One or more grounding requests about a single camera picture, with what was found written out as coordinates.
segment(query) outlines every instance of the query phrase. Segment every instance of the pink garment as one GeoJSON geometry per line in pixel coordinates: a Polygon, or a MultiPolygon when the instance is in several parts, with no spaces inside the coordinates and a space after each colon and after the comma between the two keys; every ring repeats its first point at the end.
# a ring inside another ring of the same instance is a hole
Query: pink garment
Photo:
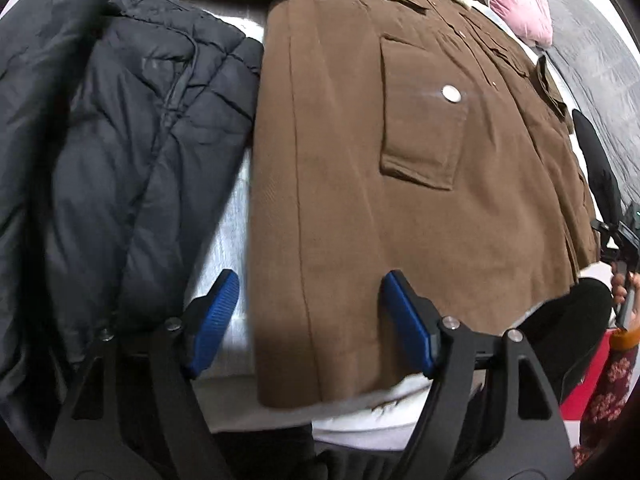
{"type": "Polygon", "coordinates": [[[490,0],[489,7],[525,43],[551,46],[553,29],[547,0],[490,0]]]}

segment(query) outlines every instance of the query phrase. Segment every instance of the blue gripper pad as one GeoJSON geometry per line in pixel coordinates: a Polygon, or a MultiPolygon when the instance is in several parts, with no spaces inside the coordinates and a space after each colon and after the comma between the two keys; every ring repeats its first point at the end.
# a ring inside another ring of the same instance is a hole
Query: blue gripper pad
{"type": "Polygon", "coordinates": [[[440,314],[434,304],[418,296],[400,270],[383,278],[382,303],[394,320],[411,364],[432,377],[440,354],[440,314]]]}
{"type": "Polygon", "coordinates": [[[232,270],[220,272],[206,296],[195,298],[185,310],[184,367],[196,378],[213,362],[238,303],[240,280],[232,270]]]}

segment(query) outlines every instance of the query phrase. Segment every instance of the maroon floral shirt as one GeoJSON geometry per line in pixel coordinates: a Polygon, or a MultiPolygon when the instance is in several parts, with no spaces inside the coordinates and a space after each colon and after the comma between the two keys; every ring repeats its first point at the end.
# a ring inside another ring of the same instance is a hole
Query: maroon floral shirt
{"type": "Polygon", "coordinates": [[[586,462],[609,434],[611,426],[625,407],[625,397],[631,386],[637,356],[638,346],[625,351],[610,351],[596,389],[580,420],[580,446],[574,447],[576,467],[586,462]]]}

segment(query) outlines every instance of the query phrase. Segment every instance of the human hand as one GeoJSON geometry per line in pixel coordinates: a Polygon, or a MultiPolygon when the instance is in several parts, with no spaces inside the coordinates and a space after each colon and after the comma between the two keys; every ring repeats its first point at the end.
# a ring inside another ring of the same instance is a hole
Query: human hand
{"type": "MultiPolygon", "coordinates": [[[[611,293],[616,305],[620,305],[625,303],[626,299],[625,277],[623,274],[617,273],[615,262],[611,264],[611,270],[613,272],[611,293]]],[[[636,290],[636,300],[634,301],[633,312],[631,313],[631,320],[629,322],[629,331],[631,331],[640,328],[640,316],[638,316],[638,312],[640,312],[640,272],[636,272],[635,274],[630,272],[629,276],[631,285],[636,290]]]]}

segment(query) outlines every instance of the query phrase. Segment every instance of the brown coat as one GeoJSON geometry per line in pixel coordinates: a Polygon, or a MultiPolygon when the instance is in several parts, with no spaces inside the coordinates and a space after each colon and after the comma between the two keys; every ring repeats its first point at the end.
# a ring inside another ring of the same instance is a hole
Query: brown coat
{"type": "Polygon", "coordinates": [[[441,313],[499,333],[596,260],[546,64],[476,10],[276,0],[265,47],[248,268],[264,404],[404,375],[377,302],[391,269],[441,313]]]}

